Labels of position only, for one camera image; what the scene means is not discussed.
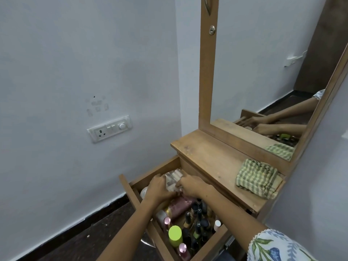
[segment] forearm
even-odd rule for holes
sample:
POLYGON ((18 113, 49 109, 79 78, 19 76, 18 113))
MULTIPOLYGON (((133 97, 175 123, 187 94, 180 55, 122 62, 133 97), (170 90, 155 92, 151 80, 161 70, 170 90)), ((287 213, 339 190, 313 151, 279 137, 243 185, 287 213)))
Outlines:
POLYGON ((131 261, 153 210, 154 205, 143 200, 140 207, 115 235, 97 261, 131 261))
POLYGON ((211 185, 202 191, 201 197, 246 252, 254 236, 267 229, 265 225, 226 199, 211 185))
POLYGON ((279 130, 277 134, 288 134, 291 136, 301 137, 306 130, 307 125, 280 124, 277 125, 279 130))
POLYGON ((272 122, 275 122, 283 118, 288 118, 288 117, 312 112, 317 107, 318 102, 319 102, 318 99, 312 97, 308 100, 305 100, 303 102, 290 106, 289 108, 281 110, 277 113, 270 114, 268 115, 268 117, 271 118, 272 122))

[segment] reflected hand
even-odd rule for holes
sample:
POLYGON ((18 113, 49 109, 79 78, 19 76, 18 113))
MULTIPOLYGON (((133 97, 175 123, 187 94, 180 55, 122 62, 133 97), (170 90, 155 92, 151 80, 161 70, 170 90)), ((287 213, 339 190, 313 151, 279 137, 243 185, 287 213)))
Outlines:
POLYGON ((172 199, 177 195, 178 193, 175 191, 168 191, 166 189, 166 177, 158 174, 150 181, 143 201, 149 202, 155 208, 165 200, 172 199))
POLYGON ((186 175, 176 183, 176 187, 180 186, 182 186, 184 195, 202 198, 202 192, 206 191, 210 185, 205 183, 200 177, 186 175))
POLYGON ((254 128, 255 126, 258 126, 261 123, 269 124, 272 122, 274 122, 274 120, 269 116, 250 117, 250 118, 246 119, 245 121, 238 123, 238 125, 240 125, 242 127, 250 126, 250 127, 254 128))
POLYGON ((280 133, 280 127, 279 125, 264 125, 261 123, 253 129, 253 132, 260 135, 277 135, 280 133))

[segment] white floral fabric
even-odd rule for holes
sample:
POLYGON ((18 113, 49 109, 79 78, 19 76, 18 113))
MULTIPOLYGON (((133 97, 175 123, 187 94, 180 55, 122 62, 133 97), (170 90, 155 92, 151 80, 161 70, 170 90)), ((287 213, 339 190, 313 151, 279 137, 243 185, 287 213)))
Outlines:
POLYGON ((267 229, 250 242, 248 261, 316 261, 316 259, 285 234, 267 229))
POLYGON ((324 90, 320 90, 315 95, 313 95, 313 97, 318 99, 318 100, 320 100, 322 98, 324 92, 325 92, 325 89, 324 90))

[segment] folded cloth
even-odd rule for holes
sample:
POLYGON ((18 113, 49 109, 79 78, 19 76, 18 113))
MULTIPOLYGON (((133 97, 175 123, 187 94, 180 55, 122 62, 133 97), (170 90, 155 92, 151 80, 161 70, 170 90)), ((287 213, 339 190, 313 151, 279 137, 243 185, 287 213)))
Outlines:
POLYGON ((281 158, 286 159, 287 161, 290 161, 292 154, 295 151, 295 148, 283 143, 276 143, 266 147, 265 149, 281 158))
POLYGON ((277 196, 276 190, 281 182, 282 178, 278 175, 276 168, 251 159, 243 162, 236 178, 238 187, 265 199, 273 199, 277 196))

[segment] wooden drawer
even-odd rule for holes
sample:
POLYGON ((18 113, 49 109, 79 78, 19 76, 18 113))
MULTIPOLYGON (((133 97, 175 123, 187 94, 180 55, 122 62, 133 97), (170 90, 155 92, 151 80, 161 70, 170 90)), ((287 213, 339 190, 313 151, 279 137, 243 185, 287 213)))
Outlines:
MULTIPOLYGON (((200 176, 205 182, 214 185, 208 178, 202 175, 194 167, 192 167, 187 161, 184 161, 179 156, 174 156, 153 170, 145 173, 144 175, 138 177, 136 180, 128 183, 124 175, 120 175, 119 178, 125 189, 125 192, 132 203, 134 209, 140 206, 141 197, 140 191, 149 185, 153 176, 157 174, 165 174, 169 171, 181 168, 183 174, 197 175, 200 176)), ((147 226, 147 233, 149 237, 154 241, 157 252, 164 261, 179 261, 180 258, 176 254, 173 247, 169 244, 167 237, 165 237, 162 229, 156 220, 149 222, 147 226)), ((209 241, 199 250, 199 252, 191 259, 192 261, 210 261, 219 252, 219 250, 224 246, 227 239, 231 236, 230 232, 227 230, 225 225, 216 232, 209 241)))

